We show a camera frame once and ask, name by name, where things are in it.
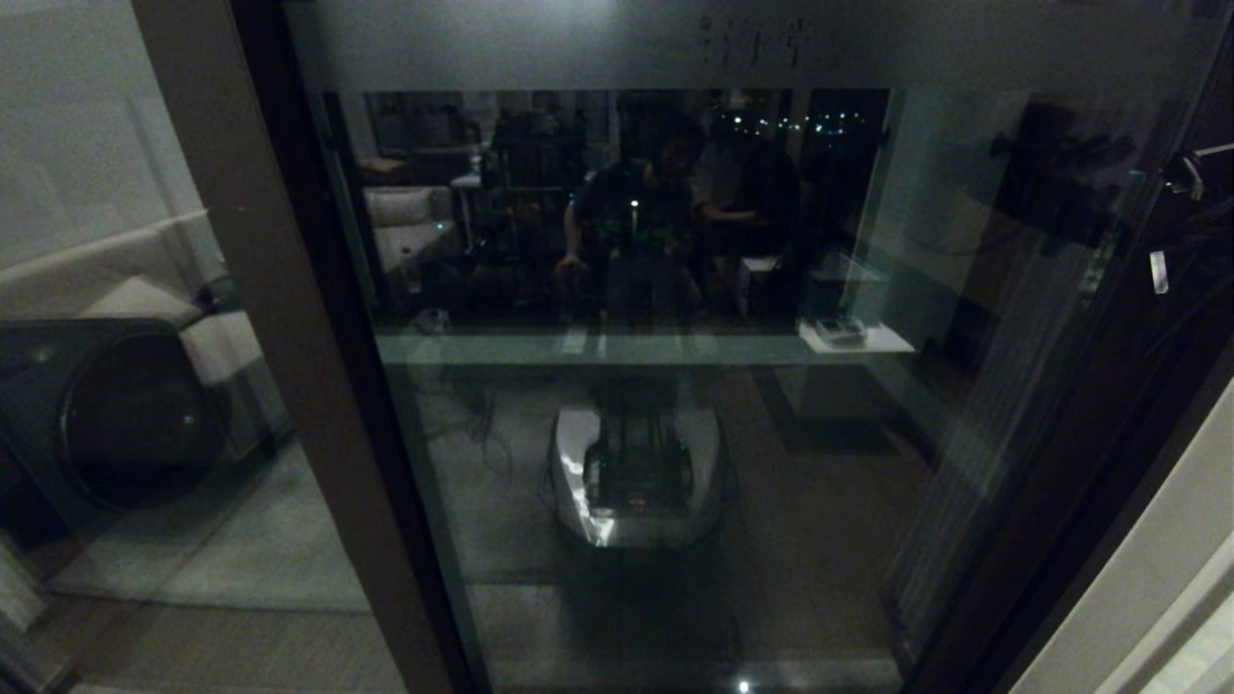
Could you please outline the dark brown door jamb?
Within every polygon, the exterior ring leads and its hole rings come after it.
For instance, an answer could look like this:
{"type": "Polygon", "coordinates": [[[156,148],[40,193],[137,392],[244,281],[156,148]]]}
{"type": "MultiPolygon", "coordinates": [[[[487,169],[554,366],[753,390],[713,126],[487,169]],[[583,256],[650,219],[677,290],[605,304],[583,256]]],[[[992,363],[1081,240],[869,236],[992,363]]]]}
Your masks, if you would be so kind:
{"type": "Polygon", "coordinates": [[[1234,324],[1085,391],[965,580],[911,694],[1106,694],[1222,585],[1234,537],[1234,324]]]}

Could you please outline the sliding glass door brown frame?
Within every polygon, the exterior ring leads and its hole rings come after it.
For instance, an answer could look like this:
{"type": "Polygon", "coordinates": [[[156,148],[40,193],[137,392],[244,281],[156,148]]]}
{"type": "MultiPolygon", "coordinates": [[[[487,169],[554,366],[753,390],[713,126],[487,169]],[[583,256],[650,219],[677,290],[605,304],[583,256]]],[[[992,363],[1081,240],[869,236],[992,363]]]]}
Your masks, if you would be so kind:
{"type": "Polygon", "coordinates": [[[1229,333],[1234,0],[306,0],[496,692],[986,694],[1229,333]]]}

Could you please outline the light grey sofa cushion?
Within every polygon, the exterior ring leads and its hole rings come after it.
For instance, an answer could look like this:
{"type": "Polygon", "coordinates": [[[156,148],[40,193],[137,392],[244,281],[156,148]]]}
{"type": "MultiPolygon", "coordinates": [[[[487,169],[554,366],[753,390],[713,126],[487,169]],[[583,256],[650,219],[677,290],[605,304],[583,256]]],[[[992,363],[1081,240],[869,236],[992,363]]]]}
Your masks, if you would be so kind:
{"type": "Polygon", "coordinates": [[[202,307],[146,277],[131,277],[78,312],[83,319],[155,319],[189,328],[204,319],[202,307]]]}

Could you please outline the dark green cloth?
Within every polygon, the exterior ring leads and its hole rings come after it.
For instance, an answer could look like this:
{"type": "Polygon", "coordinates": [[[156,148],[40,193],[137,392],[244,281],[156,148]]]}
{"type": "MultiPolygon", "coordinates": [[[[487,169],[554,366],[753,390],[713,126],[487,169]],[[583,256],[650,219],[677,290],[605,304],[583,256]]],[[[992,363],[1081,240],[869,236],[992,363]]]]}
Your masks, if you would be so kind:
{"type": "Polygon", "coordinates": [[[199,307],[202,312],[207,312],[207,315],[243,310],[238,288],[230,274],[222,274],[213,278],[213,280],[205,282],[204,286],[197,290],[197,295],[194,296],[193,303],[195,307],[199,307]]]}

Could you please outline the fixed glass door panel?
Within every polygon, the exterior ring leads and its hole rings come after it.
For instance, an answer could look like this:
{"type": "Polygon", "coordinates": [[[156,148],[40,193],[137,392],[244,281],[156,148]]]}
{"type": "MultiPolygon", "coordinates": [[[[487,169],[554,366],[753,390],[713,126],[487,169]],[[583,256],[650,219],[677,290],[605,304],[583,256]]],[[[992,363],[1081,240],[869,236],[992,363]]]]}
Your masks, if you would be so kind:
{"type": "Polygon", "coordinates": [[[197,480],[36,474],[0,433],[0,694],[487,694],[449,612],[281,0],[0,0],[0,262],[204,211],[291,427],[197,480]],[[62,596],[123,515],[299,440],[364,614],[62,596]]]}

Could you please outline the light grey sofa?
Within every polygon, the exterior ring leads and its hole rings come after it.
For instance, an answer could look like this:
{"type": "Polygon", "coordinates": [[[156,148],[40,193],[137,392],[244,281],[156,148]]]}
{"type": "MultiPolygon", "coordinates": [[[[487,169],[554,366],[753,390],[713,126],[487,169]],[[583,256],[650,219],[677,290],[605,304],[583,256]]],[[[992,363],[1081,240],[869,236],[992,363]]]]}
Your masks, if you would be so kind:
{"type": "Polygon", "coordinates": [[[290,427],[247,312],[176,330],[78,312],[131,277],[193,303],[228,274],[204,211],[0,262],[0,433],[19,462],[93,494],[197,480],[290,427]]]}

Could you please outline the grey floor rug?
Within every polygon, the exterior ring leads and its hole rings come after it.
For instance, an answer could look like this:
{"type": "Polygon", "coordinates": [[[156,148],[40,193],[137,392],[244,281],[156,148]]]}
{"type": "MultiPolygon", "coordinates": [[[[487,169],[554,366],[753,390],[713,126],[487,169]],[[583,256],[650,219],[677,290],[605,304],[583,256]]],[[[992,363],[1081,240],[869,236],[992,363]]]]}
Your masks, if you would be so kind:
{"type": "Polygon", "coordinates": [[[62,596],[225,609],[369,611],[299,440],[167,506],[132,511],[51,579],[62,596]]]}

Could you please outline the long grey stone sill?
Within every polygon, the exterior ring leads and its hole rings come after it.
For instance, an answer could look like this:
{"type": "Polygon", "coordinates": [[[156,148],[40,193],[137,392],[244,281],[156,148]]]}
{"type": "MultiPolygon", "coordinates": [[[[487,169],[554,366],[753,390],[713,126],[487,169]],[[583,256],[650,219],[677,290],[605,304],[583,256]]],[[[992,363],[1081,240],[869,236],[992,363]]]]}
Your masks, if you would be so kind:
{"type": "Polygon", "coordinates": [[[763,337],[797,337],[802,333],[802,325],[793,322],[724,322],[724,321],[689,321],[673,322],[670,325],[638,325],[636,328],[612,328],[603,322],[524,322],[524,324],[474,324],[450,326],[448,335],[564,335],[568,330],[582,328],[586,333],[618,333],[618,335],[687,335],[687,333],[713,333],[713,335],[756,335],[763,337]]]}

